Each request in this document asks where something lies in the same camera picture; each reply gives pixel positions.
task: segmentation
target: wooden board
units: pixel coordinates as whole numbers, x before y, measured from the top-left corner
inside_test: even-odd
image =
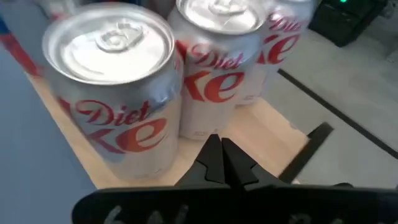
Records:
[[[179,139],[178,156],[171,168],[156,179],[121,180],[59,107],[43,78],[29,77],[77,158],[98,189],[174,185],[191,167],[204,141]],[[265,100],[239,106],[221,137],[233,140],[271,174],[279,175],[308,139]]]

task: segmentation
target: silver can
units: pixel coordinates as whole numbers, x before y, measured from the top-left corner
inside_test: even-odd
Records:
[[[300,35],[307,30],[315,4],[312,0],[258,1],[268,12],[262,54],[240,92],[240,105],[248,105],[258,99],[267,76],[277,73]]]
[[[182,72],[161,17],[132,4],[92,4],[51,25],[43,50],[61,106],[118,177],[153,177],[172,164]]]
[[[252,0],[180,0],[169,15],[184,62],[180,135],[223,129],[261,49],[265,14]]]

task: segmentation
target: can rim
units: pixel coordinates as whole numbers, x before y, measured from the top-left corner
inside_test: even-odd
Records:
[[[135,10],[138,9],[140,11],[143,11],[145,14],[150,15],[156,22],[158,22],[159,24],[164,26],[166,28],[165,33],[169,37],[170,49],[169,49],[169,52],[167,53],[168,56],[165,57],[163,62],[160,63],[159,66],[157,66],[155,69],[148,71],[145,75],[143,75],[139,78],[133,78],[131,80],[123,80],[123,81],[109,82],[109,83],[95,81],[95,80],[84,80],[84,79],[81,79],[74,75],[69,74],[68,72],[62,70],[59,66],[57,66],[49,54],[49,52],[50,52],[49,51],[49,40],[53,36],[55,31],[58,29],[58,27],[60,27],[64,23],[66,23],[67,20],[69,18],[73,17],[73,15],[75,15],[75,14],[81,14],[81,13],[84,13],[86,11],[90,11],[93,9],[103,9],[104,7],[123,8],[123,9],[130,8],[130,9],[135,9]],[[123,84],[128,84],[128,83],[136,82],[136,81],[151,77],[151,76],[155,75],[158,71],[163,69],[165,67],[165,65],[170,62],[170,60],[172,59],[174,50],[175,50],[175,38],[174,38],[174,35],[172,32],[172,28],[160,15],[158,15],[144,7],[136,6],[136,5],[128,4],[128,3],[123,3],[123,2],[101,2],[101,3],[93,3],[93,4],[90,4],[87,6],[82,6],[82,7],[78,8],[75,12],[73,12],[73,14],[69,14],[65,17],[62,17],[59,20],[52,22],[45,30],[43,38],[42,38],[42,51],[43,51],[44,57],[53,69],[55,69],[57,72],[61,73],[62,75],[66,76],[76,82],[89,84],[89,85],[99,85],[99,86],[123,85]]]
[[[244,35],[244,34],[250,34],[252,32],[257,31],[258,29],[260,29],[260,27],[262,27],[262,25],[265,23],[265,18],[266,18],[266,11],[263,9],[262,5],[260,5],[257,1],[251,1],[252,4],[257,4],[258,7],[256,7],[256,12],[259,12],[259,23],[256,27],[253,27],[251,29],[245,30],[245,31],[227,31],[227,30],[218,30],[218,29],[212,29],[209,27],[203,27],[203,26],[198,26],[197,24],[195,24],[194,22],[191,21],[191,19],[189,19],[185,13],[183,13],[181,6],[182,6],[182,2],[183,1],[188,1],[188,0],[176,0],[175,2],[175,7],[178,10],[178,13],[189,23],[197,26],[198,28],[205,30],[205,31],[210,31],[212,33],[216,33],[216,34],[225,34],[225,35]]]

